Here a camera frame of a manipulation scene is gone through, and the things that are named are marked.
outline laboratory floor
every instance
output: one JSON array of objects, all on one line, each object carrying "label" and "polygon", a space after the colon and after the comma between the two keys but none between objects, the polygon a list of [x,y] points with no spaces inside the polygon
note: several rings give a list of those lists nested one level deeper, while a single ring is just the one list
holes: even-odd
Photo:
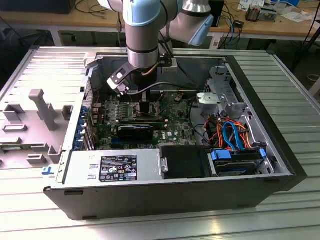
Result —
[{"label": "laboratory floor", "polygon": [[[36,33],[34,30],[17,30],[21,36]],[[71,36],[63,36],[65,46],[81,46],[89,47],[93,46],[92,36],[90,32],[73,32],[76,36],[76,41],[72,41]],[[19,37],[12,30],[6,32],[6,40],[0,41],[0,87],[2,88],[6,84],[8,78],[16,69],[24,55],[28,51],[28,47],[21,47],[19,44]],[[121,43],[125,44],[125,35],[121,34]],[[29,39],[28,43],[31,45],[36,39]],[[118,34],[117,33],[96,33],[96,43],[98,47],[118,47]],[[53,42],[50,40],[45,42],[43,39],[39,39],[40,45],[53,46]],[[209,48],[211,38],[207,37],[204,44],[200,47],[203,49]],[[248,47],[249,39],[241,39],[237,45],[238,50],[245,50]],[[175,48],[189,47],[181,43],[175,43]],[[297,41],[283,41],[278,40],[271,43],[268,47],[268,51],[274,52],[287,67],[290,67],[294,58],[295,52],[299,49],[300,42]],[[255,43],[255,50],[265,50],[265,44]],[[308,55],[301,61],[299,66],[294,71],[294,75],[301,81],[301,83],[309,89],[312,86],[312,82],[307,80],[308,75],[320,75],[320,55],[316,54],[316,50],[319,49],[313,46]]]}]

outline table leg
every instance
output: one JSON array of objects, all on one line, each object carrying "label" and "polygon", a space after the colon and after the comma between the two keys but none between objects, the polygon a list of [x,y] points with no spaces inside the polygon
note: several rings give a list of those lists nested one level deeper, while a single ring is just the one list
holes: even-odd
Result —
[{"label": "table leg", "polygon": [[224,36],[223,32],[214,32],[212,34],[211,44],[209,49],[218,49],[221,38]]},{"label": "table leg", "polygon": [[64,45],[62,36],[57,29],[50,29],[54,45],[56,47],[62,47]]},{"label": "table leg", "polygon": [[317,95],[317,93],[320,90],[320,78],[313,84],[313,86],[310,88],[309,92],[312,96]]}]

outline cable on table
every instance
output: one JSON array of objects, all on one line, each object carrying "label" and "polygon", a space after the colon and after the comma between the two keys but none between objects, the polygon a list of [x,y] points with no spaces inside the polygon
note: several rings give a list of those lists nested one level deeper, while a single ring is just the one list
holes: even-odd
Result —
[{"label": "cable on table", "polygon": [[80,0],[79,2],[77,2],[74,6],[75,10],[77,10],[78,12],[84,13],[84,14],[96,14],[96,13],[102,13],[107,11],[108,9],[104,9],[104,10],[100,10],[100,11],[82,11],[78,8],[79,4],[83,3],[85,0]]}]

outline power supply label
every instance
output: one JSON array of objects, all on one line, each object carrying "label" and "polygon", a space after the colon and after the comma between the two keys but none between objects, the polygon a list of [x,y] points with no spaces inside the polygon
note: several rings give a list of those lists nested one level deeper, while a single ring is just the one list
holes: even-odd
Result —
[{"label": "power supply label", "polygon": [[100,182],[136,181],[137,178],[137,155],[101,158]]}]

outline slotted aluminum surface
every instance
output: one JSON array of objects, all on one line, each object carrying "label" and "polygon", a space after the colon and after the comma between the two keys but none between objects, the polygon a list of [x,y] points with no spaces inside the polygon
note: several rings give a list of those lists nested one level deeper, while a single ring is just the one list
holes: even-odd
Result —
[{"label": "slotted aluminum surface", "polygon": [[[45,69],[46,64],[63,61],[65,67],[73,69],[87,52],[112,51],[117,53],[116,48],[44,47],[33,55],[29,66],[45,60],[40,67]],[[1,170],[1,239],[319,239],[319,105],[309,98],[307,91],[277,58],[265,51],[178,49],[175,53],[233,55],[296,154],[308,179],[290,192],[272,195],[256,208],[72,221],[42,193],[43,186],[49,185],[52,179],[43,179],[41,169]],[[72,75],[81,73],[80,68],[76,71]],[[61,84],[67,88],[69,81]]]}]

